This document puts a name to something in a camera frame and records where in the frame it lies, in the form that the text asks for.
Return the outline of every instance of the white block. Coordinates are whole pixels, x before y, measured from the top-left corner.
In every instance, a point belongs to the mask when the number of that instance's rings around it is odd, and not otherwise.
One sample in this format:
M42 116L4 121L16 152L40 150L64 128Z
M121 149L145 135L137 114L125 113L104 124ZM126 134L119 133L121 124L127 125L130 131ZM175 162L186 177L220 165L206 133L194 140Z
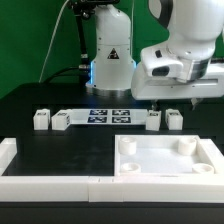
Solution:
M50 124L50 110L37 110L33 117L34 130L48 130Z
M71 114L72 110L60 110L52 118L52 129L64 131L71 124Z
M183 117L179 110L168 109L166 110L166 123L169 130L182 130Z
M161 124L161 111L149 110L146 117L146 130L159 131Z

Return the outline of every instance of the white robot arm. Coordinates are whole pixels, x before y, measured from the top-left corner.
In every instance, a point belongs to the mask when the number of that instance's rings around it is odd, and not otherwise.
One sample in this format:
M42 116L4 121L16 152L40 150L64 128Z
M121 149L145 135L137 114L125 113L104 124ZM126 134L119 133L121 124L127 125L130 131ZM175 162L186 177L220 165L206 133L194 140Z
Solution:
M224 25L223 0L149 0L169 39L141 52L133 80L136 99L183 99L224 95L224 66L211 65Z

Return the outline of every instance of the white tray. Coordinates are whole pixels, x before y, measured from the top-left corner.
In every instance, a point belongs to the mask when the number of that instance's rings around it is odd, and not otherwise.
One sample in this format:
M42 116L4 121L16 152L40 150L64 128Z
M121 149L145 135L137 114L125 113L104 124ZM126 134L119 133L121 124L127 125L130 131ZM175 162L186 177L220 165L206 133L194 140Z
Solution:
M178 152L181 138L196 140L196 153L194 155L186 156ZM122 139L135 140L137 146L134 155L120 153L119 141ZM148 135L118 135L115 138L115 176L192 174L193 165L198 163L214 167L216 174L224 173L223 155L209 139L200 140L198 136Z

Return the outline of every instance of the black table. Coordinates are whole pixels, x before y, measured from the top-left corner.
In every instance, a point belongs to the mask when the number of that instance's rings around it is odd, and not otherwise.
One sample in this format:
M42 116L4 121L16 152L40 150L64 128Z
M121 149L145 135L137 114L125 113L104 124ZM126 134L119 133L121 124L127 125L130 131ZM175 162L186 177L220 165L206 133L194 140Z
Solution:
M131 96L108 99L89 95L76 84L25 84L1 99L0 108L0 136L15 137L18 147L5 176L113 176L116 134L193 134L212 139L224 152L223 99L206 99L194 111L189 100L160 101L163 116L159 132L146 131L143 125L72 125L65 132L34 131L33 116L37 109L50 109L51 116L60 109L151 109L149 101L137 102ZM178 109L183 115L182 131L168 130L164 116L169 108ZM2 223L223 223L224 204L2 202L0 220L4 220Z

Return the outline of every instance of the green backdrop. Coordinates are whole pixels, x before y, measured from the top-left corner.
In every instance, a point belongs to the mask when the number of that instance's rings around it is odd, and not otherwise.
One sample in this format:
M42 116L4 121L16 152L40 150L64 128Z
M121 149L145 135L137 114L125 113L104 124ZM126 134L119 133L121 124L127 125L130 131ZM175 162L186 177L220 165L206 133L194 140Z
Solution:
M58 13L65 0L0 0L0 98L23 83L38 82ZM132 0L119 9L131 16ZM94 17L84 22L90 58L95 56ZM142 48L161 42L168 33L150 16L147 0L135 0L133 57ZM216 56L224 52L221 36ZM72 11L64 11L44 79L80 62L79 40Z

